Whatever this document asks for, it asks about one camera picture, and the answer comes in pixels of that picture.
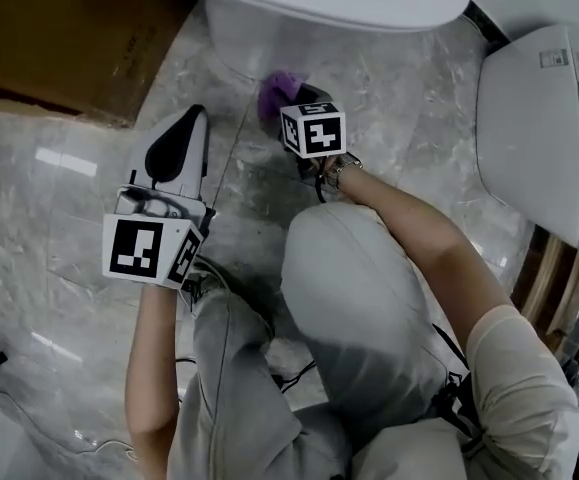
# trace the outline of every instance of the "leg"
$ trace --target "leg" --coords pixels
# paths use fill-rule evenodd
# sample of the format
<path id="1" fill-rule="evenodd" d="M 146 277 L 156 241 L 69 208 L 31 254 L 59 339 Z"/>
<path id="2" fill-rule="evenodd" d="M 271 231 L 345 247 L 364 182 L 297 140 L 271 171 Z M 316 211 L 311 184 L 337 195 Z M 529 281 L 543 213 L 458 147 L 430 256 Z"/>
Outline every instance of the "leg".
<path id="1" fill-rule="evenodd" d="M 197 306 L 198 374 L 184 397 L 169 475 L 204 479 L 329 479 L 344 474 L 349 447 L 326 408 L 294 415 L 260 351 L 264 320 L 219 289 Z"/>
<path id="2" fill-rule="evenodd" d="M 429 410 L 446 377 L 438 338 L 408 258 L 373 210 L 331 203 L 298 215 L 282 292 L 354 451 Z"/>

